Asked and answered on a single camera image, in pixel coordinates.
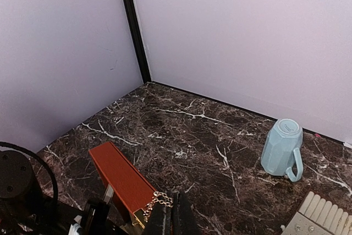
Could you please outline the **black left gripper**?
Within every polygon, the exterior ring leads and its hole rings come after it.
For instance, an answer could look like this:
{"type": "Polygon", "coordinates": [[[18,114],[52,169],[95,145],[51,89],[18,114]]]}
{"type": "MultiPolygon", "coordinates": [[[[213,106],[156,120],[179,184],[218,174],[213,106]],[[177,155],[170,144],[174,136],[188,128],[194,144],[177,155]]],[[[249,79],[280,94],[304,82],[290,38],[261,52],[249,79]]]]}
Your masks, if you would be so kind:
{"type": "Polygon", "coordinates": [[[111,193],[91,199],[84,210],[58,200],[58,184],[49,165],[34,152],[1,142],[1,234],[118,234],[108,219],[111,193]],[[53,194],[45,195],[29,161],[48,173],[53,194]]]}

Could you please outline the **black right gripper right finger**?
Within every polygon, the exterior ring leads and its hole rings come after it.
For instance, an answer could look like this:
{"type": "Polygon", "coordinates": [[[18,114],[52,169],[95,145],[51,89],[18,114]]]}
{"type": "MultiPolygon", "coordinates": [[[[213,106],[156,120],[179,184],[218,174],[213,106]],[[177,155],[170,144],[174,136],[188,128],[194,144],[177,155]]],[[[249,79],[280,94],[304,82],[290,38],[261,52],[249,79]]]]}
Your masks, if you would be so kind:
{"type": "Polygon", "coordinates": [[[201,235],[185,192],[173,193],[172,230],[173,234],[201,235]]]}

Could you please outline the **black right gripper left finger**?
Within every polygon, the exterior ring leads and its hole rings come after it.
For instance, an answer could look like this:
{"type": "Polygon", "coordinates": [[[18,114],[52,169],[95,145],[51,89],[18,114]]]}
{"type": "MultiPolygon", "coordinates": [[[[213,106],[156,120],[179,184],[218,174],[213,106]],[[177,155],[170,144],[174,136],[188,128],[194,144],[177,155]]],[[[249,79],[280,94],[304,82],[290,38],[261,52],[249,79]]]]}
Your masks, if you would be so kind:
{"type": "Polygon", "coordinates": [[[154,205],[142,235],[171,235],[171,215],[172,207],[160,203],[154,205]]]}

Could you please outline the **red jewelry box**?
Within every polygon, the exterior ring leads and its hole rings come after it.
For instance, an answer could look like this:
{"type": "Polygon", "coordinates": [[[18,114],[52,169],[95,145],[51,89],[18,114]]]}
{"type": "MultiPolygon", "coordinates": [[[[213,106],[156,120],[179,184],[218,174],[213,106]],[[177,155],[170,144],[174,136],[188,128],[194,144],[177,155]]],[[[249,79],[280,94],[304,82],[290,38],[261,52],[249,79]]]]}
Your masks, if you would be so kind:
{"type": "Polygon", "coordinates": [[[89,150],[106,188],[113,189],[112,201],[124,221],[145,228],[144,213],[156,189],[112,143],[89,150]]]}

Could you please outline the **light blue faceted mug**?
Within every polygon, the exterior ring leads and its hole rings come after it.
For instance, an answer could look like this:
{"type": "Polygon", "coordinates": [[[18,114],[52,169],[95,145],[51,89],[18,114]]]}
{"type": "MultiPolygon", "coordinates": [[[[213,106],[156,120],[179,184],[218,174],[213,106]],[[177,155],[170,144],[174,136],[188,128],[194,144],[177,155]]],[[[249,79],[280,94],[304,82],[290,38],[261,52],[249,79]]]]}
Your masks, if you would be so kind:
{"type": "Polygon", "coordinates": [[[304,172],[300,149],[303,130],[289,118],[279,119],[270,129],[261,155],[261,166],[272,176],[287,176],[291,182],[301,180],[304,172]]]}

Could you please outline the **red jewelry display tray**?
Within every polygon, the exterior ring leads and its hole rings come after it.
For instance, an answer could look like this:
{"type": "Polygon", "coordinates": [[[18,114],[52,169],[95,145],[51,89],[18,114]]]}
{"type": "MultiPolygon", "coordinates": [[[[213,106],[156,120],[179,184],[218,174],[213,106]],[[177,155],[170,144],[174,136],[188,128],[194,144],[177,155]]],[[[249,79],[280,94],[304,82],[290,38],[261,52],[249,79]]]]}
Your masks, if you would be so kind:
{"type": "Polygon", "coordinates": [[[310,191],[286,226],[285,234],[351,234],[351,214],[322,196],[310,191]]]}

